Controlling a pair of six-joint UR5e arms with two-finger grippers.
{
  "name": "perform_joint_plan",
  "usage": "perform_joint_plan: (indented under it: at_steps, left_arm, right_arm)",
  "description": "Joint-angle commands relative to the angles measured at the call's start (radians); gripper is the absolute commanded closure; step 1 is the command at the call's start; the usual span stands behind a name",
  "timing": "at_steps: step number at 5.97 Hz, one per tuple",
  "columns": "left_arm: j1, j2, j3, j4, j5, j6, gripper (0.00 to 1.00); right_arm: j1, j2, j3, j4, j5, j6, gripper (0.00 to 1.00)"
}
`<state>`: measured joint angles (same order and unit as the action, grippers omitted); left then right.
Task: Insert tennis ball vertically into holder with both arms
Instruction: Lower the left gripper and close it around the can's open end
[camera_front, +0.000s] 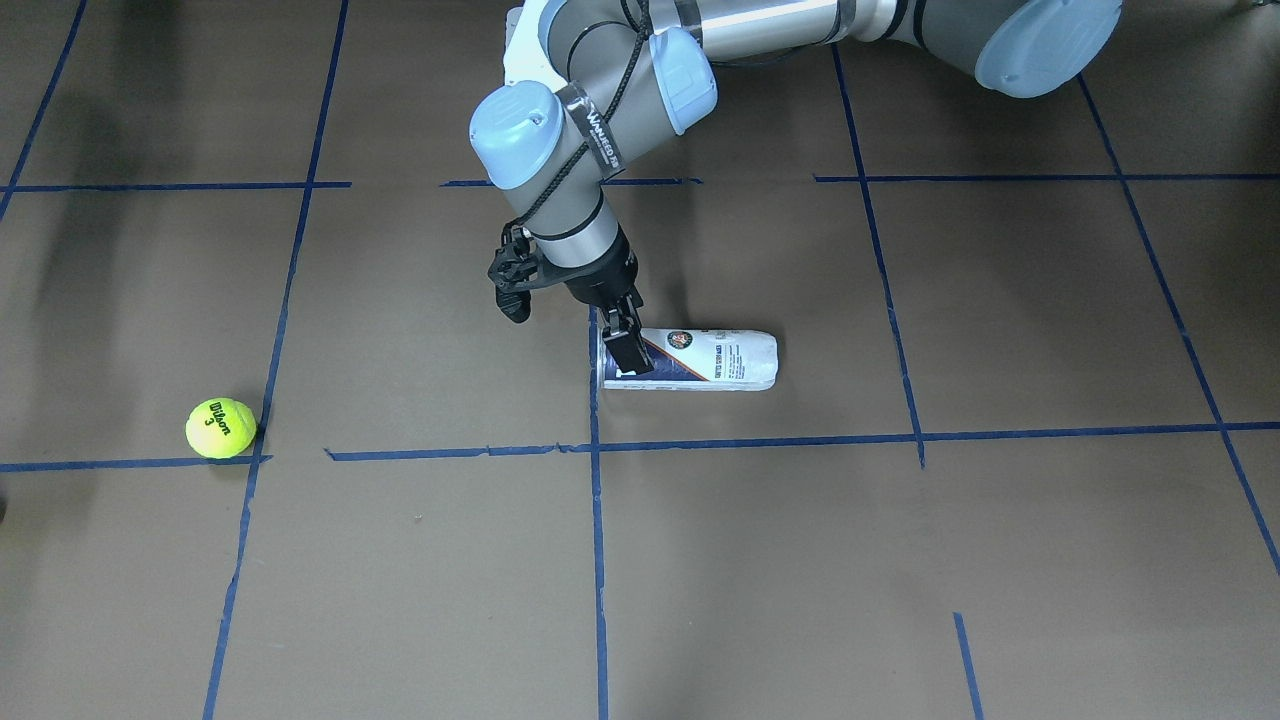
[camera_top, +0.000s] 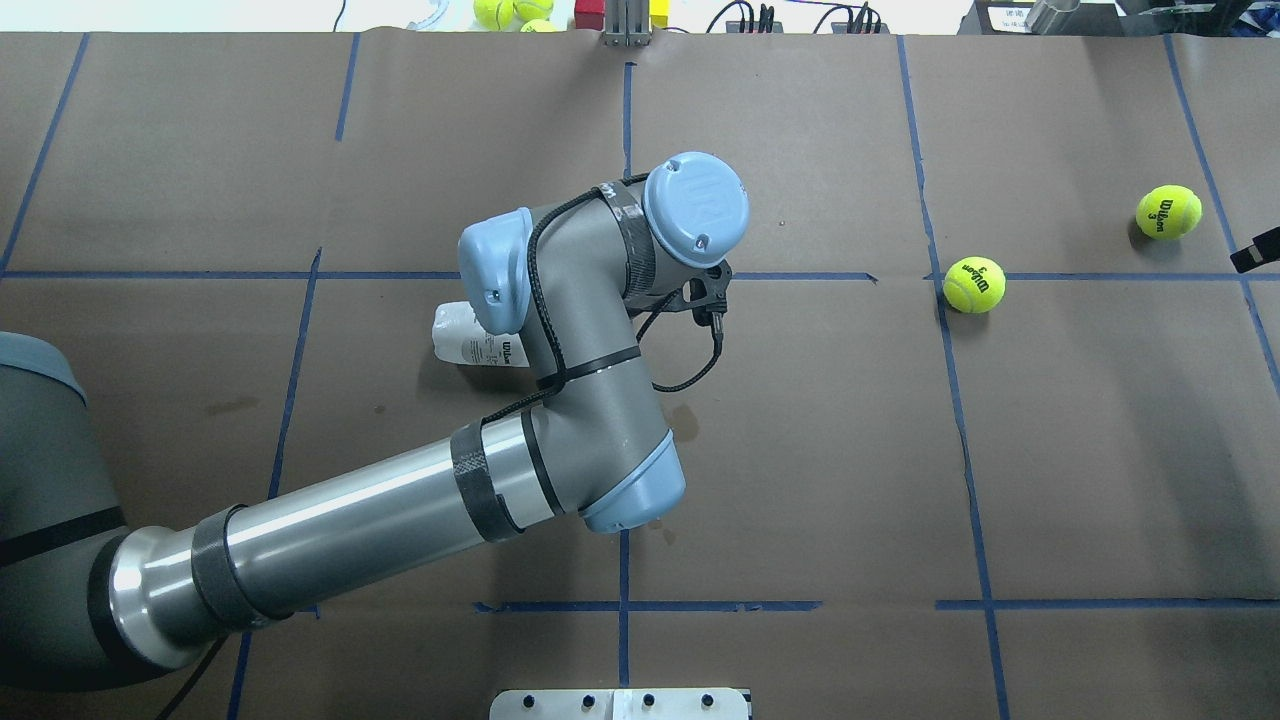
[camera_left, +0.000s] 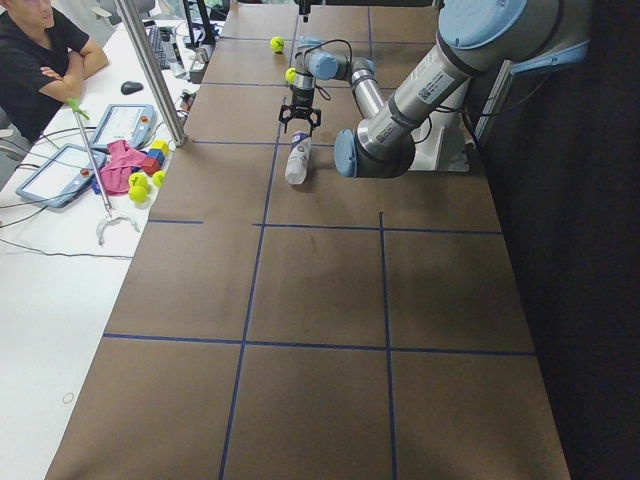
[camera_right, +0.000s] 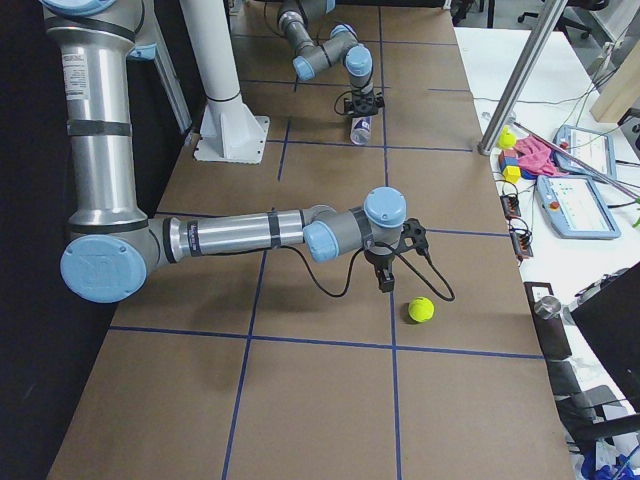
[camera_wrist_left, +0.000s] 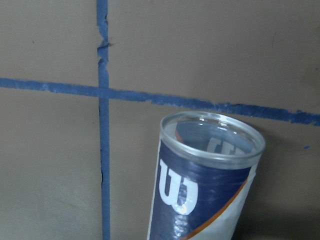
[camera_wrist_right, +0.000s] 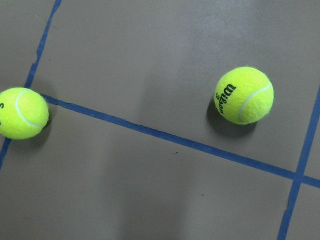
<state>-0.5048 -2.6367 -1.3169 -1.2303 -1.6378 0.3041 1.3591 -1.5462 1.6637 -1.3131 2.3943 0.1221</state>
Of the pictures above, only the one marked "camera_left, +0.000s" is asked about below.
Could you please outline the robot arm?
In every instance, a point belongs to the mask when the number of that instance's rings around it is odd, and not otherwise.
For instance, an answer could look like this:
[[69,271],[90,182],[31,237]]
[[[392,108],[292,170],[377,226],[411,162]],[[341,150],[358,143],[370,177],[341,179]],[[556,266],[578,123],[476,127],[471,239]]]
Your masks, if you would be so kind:
[[301,38],[295,50],[291,102],[279,122],[321,124],[313,99],[319,80],[349,83],[363,117],[337,135],[334,163],[352,178],[394,178],[409,170],[412,134],[466,80],[509,60],[516,69],[551,73],[581,62],[588,50],[590,1],[445,1],[436,43],[388,99],[381,96],[370,60],[336,55],[323,42]]

